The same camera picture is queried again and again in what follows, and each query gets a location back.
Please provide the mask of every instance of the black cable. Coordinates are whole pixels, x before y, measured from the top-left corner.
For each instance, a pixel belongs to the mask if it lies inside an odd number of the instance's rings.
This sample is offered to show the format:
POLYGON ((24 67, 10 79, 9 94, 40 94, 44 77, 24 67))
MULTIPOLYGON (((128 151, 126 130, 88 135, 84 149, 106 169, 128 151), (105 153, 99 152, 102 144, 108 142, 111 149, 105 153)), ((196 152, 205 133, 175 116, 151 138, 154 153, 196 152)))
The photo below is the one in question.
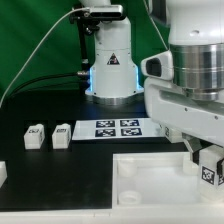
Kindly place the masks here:
POLYGON ((11 95, 9 98, 12 98, 12 97, 14 97, 17 94, 30 92, 30 91, 33 91, 33 90, 43 89, 43 88, 47 88, 47 87, 63 86, 63 85, 72 84, 72 83, 76 84, 76 83, 81 83, 81 82, 83 82, 83 81, 79 80, 79 81, 76 81, 76 82, 73 81, 73 82, 65 82, 65 83, 59 83, 59 84, 51 84, 51 85, 39 86, 39 87, 35 87, 35 88, 31 88, 31 89, 27 89, 27 90, 24 90, 24 91, 17 92, 15 94, 11 95))
POLYGON ((49 80, 49 79, 58 79, 58 78, 65 78, 65 77, 76 77, 76 73, 67 73, 67 74, 59 74, 59 75, 48 75, 48 76, 42 76, 42 77, 38 77, 32 80, 29 80, 21 85, 19 85, 18 87, 16 87, 8 96, 9 98, 12 97, 12 95, 15 95, 16 93, 18 93, 21 89, 36 83, 36 82, 40 82, 43 80, 49 80))

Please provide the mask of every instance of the white robot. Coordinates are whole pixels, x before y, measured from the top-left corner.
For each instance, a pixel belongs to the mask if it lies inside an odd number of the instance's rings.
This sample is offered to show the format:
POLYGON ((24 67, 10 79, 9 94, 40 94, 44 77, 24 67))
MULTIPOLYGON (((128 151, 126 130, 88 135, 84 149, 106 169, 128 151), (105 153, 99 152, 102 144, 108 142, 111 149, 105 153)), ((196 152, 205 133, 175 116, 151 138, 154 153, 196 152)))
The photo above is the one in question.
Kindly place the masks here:
MULTIPOLYGON (((102 7, 103 14, 113 9, 110 0, 80 0, 85 7, 102 7)), ((107 105, 129 103, 142 95, 138 82, 138 67, 132 61, 131 24, 122 21, 103 21, 95 32, 95 63, 90 69, 90 88, 87 99, 107 105)))
POLYGON ((183 133, 192 160, 203 148, 199 139, 213 144, 200 152, 199 175, 210 172, 214 180, 205 184, 217 190, 223 186, 224 0, 150 0, 149 8, 170 24, 170 49, 142 61, 147 113, 167 135, 183 133))

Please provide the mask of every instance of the green backdrop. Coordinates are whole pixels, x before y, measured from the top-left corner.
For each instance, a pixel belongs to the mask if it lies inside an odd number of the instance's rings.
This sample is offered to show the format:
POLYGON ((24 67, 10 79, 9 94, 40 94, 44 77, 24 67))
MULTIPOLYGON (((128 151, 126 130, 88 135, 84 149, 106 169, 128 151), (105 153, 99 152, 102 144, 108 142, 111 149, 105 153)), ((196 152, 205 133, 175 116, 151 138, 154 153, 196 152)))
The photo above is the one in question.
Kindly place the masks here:
MULTIPOLYGON (((77 0, 0 0, 0 95, 50 27, 76 3, 77 0)), ((131 21, 132 58, 137 65, 142 59, 164 51, 142 0, 112 0, 112 3, 122 4, 131 21)), ((161 26, 159 29, 167 40, 168 30, 161 26)), ((87 46, 93 63, 93 37, 87 38, 87 46)), ((65 19, 42 45, 13 88, 36 77, 80 69, 77 28, 65 19)))

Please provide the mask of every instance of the black square pattern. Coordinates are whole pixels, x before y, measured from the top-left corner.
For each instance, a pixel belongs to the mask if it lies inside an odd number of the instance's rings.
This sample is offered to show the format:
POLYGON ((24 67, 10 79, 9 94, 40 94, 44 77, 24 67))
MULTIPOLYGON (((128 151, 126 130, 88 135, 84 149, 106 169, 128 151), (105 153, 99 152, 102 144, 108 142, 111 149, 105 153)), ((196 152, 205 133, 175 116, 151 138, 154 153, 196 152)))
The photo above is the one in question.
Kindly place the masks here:
POLYGON ((121 120, 120 121, 121 127, 137 127, 139 126, 138 120, 121 120))
POLYGON ((142 131, 141 128, 123 128, 121 129, 121 135, 122 136, 141 136, 142 131))
POLYGON ((115 137, 116 136, 116 131, 115 129, 98 129, 95 132, 95 137, 100 138, 100 137, 115 137))
POLYGON ((114 128, 115 121, 97 121, 96 128, 114 128))

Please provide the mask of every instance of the white mount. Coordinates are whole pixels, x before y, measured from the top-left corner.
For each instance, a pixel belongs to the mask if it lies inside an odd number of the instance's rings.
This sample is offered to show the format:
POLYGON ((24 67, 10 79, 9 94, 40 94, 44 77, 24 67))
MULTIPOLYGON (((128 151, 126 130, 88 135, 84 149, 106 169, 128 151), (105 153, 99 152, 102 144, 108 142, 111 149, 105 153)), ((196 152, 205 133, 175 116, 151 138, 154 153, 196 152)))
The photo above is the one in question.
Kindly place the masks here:
MULTIPOLYGON (((110 1, 81 1, 85 6, 110 6, 110 1)), ((143 93, 138 67, 132 61, 131 23, 101 22, 95 33, 95 63, 90 69, 90 88, 86 95, 97 103, 125 104, 143 93)))

